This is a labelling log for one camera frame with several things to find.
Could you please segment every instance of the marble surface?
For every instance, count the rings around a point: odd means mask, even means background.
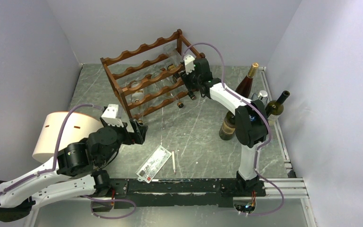
[[[130,65],[112,65],[112,73],[121,73]],[[120,79],[122,86],[134,78],[157,70],[161,65],[152,66],[143,72],[126,76]],[[246,76],[249,67],[225,67],[225,81],[229,87],[235,89],[238,83]],[[221,77],[221,66],[211,66],[214,77]],[[157,88],[149,87],[148,91]],[[254,78],[253,92],[263,90],[263,81],[260,76]],[[208,98],[190,100],[184,97],[181,100],[184,107],[179,109],[176,104],[170,104],[144,117],[144,123],[149,129],[143,145],[122,145],[117,158],[106,168],[112,178],[137,178],[137,169],[145,162],[152,152],[162,145],[176,154],[177,173],[173,173],[172,159],[170,158],[155,178],[224,178],[235,177],[240,165],[241,145],[237,138],[224,141],[219,138],[218,132],[222,120],[227,113],[225,107]],[[108,78],[100,64],[85,64],[82,68],[70,108],[77,104],[93,103],[96,105],[119,104],[113,93]],[[101,113],[92,108],[80,108],[80,113],[88,114],[99,119]],[[122,119],[128,122],[126,113]],[[260,172],[268,178],[286,178],[284,159],[275,134],[271,126],[273,140],[265,146],[259,158]]]

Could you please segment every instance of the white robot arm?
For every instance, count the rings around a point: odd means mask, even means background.
[[[121,144],[142,144],[148,130],[131,119],[134,132],[128,132],[127,124],[118,118],[118,111],[118,105],[109,105],[101,116],[104,127],[80,142],[70,143],[58,152],[56,160],[51,157],[21,177],[0,181],[0,221],[21,219],[31,210],[71,197],[105,195],[111,188],[109,175],[105,170],[93,171],[94,166],[107,165]],[[68,181],[80,174],[85,176]]]
[[[230,112],[236,118],[236,137],[242,144],[242,156],[238,177],[244,181],[249,181],[257,177],[254,171],[257,147],[266,140],[268,131],[264,122],[261,121],[258,114],[249,108],[244,102],[254,105],[266,118],[265,107],[260,101],[251,101],[241,95],[235,93],[230,94],[227,85],[222,85],[220,79],[213,78],[209,69],[208,61],[205,58],[194,59],[191,55],[184,57],[186,72],[181,74],[181,78],[186,85],[186,88],[191,91],[198,89],[202,97],[213,99]]]

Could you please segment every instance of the white enclosure wall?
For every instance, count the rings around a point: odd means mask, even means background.
[[[178,28],[191,43],[210,42],[226,65],[267,64],[301,0],[47,0],[81,63],[100,63]],[[215,51],[198,47],[211,64]],[[157,54],[122,61],[137,63]]]
[[[31,154],[45,117],[67,110],[79,72],[45,0],[0,1],[0,180],[39,165]]]
[[[318,225],[363,226],[363,0],[303,0],[267,76]]]

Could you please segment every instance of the pen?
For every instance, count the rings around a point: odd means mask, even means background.
[[[176,174],[176,162],[174,161],[174,150],[172,150],[173,172]]]

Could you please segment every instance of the wine rack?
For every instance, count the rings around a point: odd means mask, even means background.
[[[160,54],[156,59],[154,60],[146,60],[143,61],[139,66],[136,67],[128,67],[124,72],[119,73],[119,74],[115,74],[115,73],[111,73],[111,71],[109,70],[109,66],[113,65],[115,63],[121,62],[122,60],[125,60],[127,58],[136,56],[137,54],[149,51],[151,49],[154,49],[156,47],[159,47],[161,45],[164,45],[166,43],[169,43],[171,41],[176,40],[176,50],[177,52],[182,55],[182,44],[185,44],[186,46],[190,46],[191,43],[183,36],[182,31],[180,29],[177,29],[176,32],[174,32],[170,37],[168,38],[163,38],[160,37],[158,38],[153,44],[142,44],[140,45],[140,47],[134,51],[123,51],[118,57],[116,58],[101,58],[101,63],[102,66],[105,70],[105,73],[109,79],[109,82],[112,86],[112,89],[115,93],[115,96],[118,98],[118,100],[120,101],[121,105],[123,106],[124,110],[126,111],[127,115],[129,116],[129,118],[135,118],[135,119],[139,119],[142,116],[147,116],[148,114],[151,114],[154,111],[157,111],[167,105],[169,105],[170,103],[172,103],[174,101],[174,99],[168,98],[165,99],[164,101],[162,101],[159,105],[156,106],[149,106],[147,109],[145,109],[142,113],[139,114],[135,114],[132,115],[131,111],[132,109],[143,105],[144,103],[149,102],[150,100],[160,97],[182,85],[184,85],[182,80],[179,80],[177,83],[173,84],[172,86],[165,86],[162,89],[160,89],[158,92],[156,93],[148,93],[146,94],[141,100],[139,100],[138,102],[127,102],[127,98],[126,96],[133,94],[134,92],[143,89],[145,87],[148,87],[154,83],[157,83],[167,77],[172,76],[174,73],[176,72],[180,72],[184,70],[184,66],[183,64],[178,65],[176,68],[172,69],[172,70],[166,70],[166,69],[161,69],[161,73],[152,78],[152,74],[147,74],[142,80],[141,82],[135,86],[135,87],[131,87],[131,84],[133,84],[134,82],[136,82],[135,80],[131,81],[128,85],[126,85],[125,87],[121,87],[120,84],[118,83],[118,79],[126,77],[128,75],[130,75],[131,73],[137,72],[139,70],[142,70],[146,67],[149,67],[151,65],[154,65],[158,62],[164,61],[166,59],[168,59],[168,56],[166,54]],[[194,47],[191,47],[190,50],[193,52],[193,54],[195,55],[196,58],[204,58],[205,54],[204,53],[199,53]],[[177,94],[177,97],[180,99],[182,97],[185,97],[187,95],[187,90],[186,91],[182,91],[180,93]]]

